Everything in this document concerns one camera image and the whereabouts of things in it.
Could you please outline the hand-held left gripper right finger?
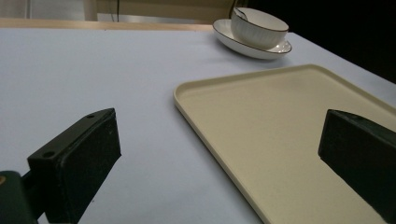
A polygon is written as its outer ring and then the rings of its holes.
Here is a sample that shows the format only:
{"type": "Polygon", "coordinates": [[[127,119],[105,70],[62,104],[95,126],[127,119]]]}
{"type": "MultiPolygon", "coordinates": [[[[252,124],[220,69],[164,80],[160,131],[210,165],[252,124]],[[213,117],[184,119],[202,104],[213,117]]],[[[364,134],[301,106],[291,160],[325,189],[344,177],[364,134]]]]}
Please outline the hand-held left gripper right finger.
{"type": "Polygon", "coordinates": [[[396,224],[396,132],[330,109],[318,155],[388,224],[396,224]]]}

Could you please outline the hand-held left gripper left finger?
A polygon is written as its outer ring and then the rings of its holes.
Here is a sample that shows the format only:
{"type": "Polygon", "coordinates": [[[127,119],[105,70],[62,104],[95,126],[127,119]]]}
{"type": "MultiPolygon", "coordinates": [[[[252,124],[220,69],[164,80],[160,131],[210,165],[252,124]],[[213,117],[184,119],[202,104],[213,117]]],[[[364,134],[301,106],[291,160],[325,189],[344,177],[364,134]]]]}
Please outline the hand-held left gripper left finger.
{"type": "Polygon", "coordinates": [[[113,108],[83,117],[30,155],[29,184],[39,186],[48,221],[77,224],[120,156],[113,108]]]}

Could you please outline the cream plastic tray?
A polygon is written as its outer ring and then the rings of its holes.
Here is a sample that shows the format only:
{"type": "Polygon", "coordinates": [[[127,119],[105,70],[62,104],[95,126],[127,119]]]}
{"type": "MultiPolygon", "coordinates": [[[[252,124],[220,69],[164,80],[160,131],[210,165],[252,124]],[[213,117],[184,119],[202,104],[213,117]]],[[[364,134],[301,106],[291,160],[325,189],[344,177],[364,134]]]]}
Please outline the cream plastic tray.
{"type": "Polygon", "coordinates": [[[186,82],[174,99],[263,224],[386,224],[318,146],[328,110],[396,131],[396,107],[314,64],[186,82]]]}

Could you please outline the white saucer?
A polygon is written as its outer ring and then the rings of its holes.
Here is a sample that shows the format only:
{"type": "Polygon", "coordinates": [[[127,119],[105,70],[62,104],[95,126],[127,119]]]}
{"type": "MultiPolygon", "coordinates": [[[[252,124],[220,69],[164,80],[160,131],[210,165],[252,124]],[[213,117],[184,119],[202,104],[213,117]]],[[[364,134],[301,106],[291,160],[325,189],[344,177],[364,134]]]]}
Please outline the white saucer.
{"type": "Polygon", "coordinates": [[[287,40],[281,41],[272,49],[257,49],[244,44],[233,37],[231,21],[228,19],[217,20],[212,24],[214,35],[223,45],[240,54],[254,59],[275,60],[279,59],[292,50],[291,43],[287,40]]]}

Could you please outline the white ribbed cup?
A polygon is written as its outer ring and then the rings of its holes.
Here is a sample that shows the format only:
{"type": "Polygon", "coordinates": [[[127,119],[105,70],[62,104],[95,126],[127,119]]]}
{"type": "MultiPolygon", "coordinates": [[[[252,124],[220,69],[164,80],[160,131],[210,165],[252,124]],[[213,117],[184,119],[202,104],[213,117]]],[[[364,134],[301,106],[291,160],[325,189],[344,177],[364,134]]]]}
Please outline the white ribbed cup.
{"type": "Polygon", "coordinates": [[[289,26],[276,16],[248,7],[235,7],[231,16],[235,39],[254,48],[272,49],[284,40],[289,26]]]}

